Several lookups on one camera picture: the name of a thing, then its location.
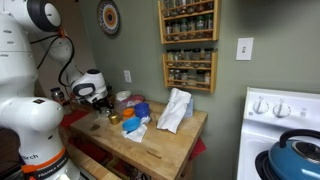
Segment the electrical outlet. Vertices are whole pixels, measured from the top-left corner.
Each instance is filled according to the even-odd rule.
[[[236,60],[251,60],[253,38],[239,38]]]
[[[131,83],[132,81],[131,81],[130,71],[129,70],[124,70],[123,73],[124,73],[124,80],[126,82],[130,82]]]

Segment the kettle handle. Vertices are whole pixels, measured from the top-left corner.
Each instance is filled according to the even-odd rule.
[[[293,129],[287,131],[280,136],[280,148],[285,148],[287,140],[294,136],[309,136],[320,139],[320,132],[309,129]]]

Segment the blue tea kettle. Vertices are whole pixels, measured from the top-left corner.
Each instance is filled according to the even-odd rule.
[[[283,133],[268,152],[272,170],[282,180],[320,179],[320,147],[304,141],[289,140],[294,136],[320,139],[320,132],[295,129]]]

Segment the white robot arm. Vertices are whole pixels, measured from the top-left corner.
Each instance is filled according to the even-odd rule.
[[[66,174],[76,180],[80,172],[68,159],[57,130],[63,118],[61,105],[34,97],[38,73],[28,33],[39,39],[52,36],[42,45],[64,67],[75,95],[92,103],[107,95],[102,74],[89,70],[82,75],[72,61],[72,42],[61,33],[55,37],[60,24],[57,9],[46,0],[0,0],[0,127],[19,135],[22,169],[36,179],[56,180]]]

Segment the wooden spice rack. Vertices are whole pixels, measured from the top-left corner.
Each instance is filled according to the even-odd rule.
[[[209,2],[214,3],[214,8],[212,10],[205,10],[202,12],[194,12],[192,14],[183,14],[183,15],[177,15],[174,17],[164,17],[163,13],[165,11],[175,10],[183,7],[189,7],[189,6],[196,6],[200,4],[206,4]],[[219,39],[219,29],[220,29],[220,0],[201,0],[200,2],[187,4],[184,6],[177,6],[175,8],[165,8],[165,5],[162,1],[158,1],[158,13],[159,13],[159,27],[160,27],[160,37],[161,37],[161,44],[172,44],[172,43],[183,43],[183,42],[201,42],[201,41],[216,41]],[[199,15],[205,15],[205,14],[212,14],[213,17],[213,29],[206,29],[206,30],[196,30],[196,31],[187,31],[187,32],[181,32],[181,33],[170,33],[166,34],[165,30],[165,24],[166,22],[172,22],[175,20],[179,20],[181,18],[189,18],[189,17],[196,17]],[[167,36],[174,36],[179,34],[185,34],[185,33],[206,33],[211,37],[204,37],[204,38],[194,38],[194,39],[185,39],[185,40],[171,40],[168,41],[166,39]]]
[[[195,90],[202,90],[202,91],[208,91],[210,93],[213,93],[215,88],[216,88],[216,77],[217,77],[217,56],[218,52],[215,51],[212,53],[211,56],[211,61],[208,60],[201,60],[204,57],[204,53],[201,53],[200,59],[199,60],[178,60],[178,61],[169,61],[167,59],[167,54],[162,54],[162,60],[163,60],[163,74],[164,74],[164,84],[165,87],[176,87],[176,88],[185,88],[185,89],[195,89]],[[210,68],[205,68],[205,67],[199,67],[199,68],[194,68],[193,66],[169,66],[168,63],[175,63],[175,62],[181,62],[181,63],[211,63]],[[169,80],[169,70],[170,69],[188,69],[188,70],[205,70],[205,71],[210,71],[211,77],[210,77],[210,83],[204,83],[204,82],[191,82],[191,81],[183,81],[183,80]],[[171,84],[174,82],[185,82],[187,85],[182,86],[182,85],[176,85],[176,84]],[[189,83],[194,83],[196,85],[202,84],[208,87],[197,87],[197,86],[190,86],[188,85]]]

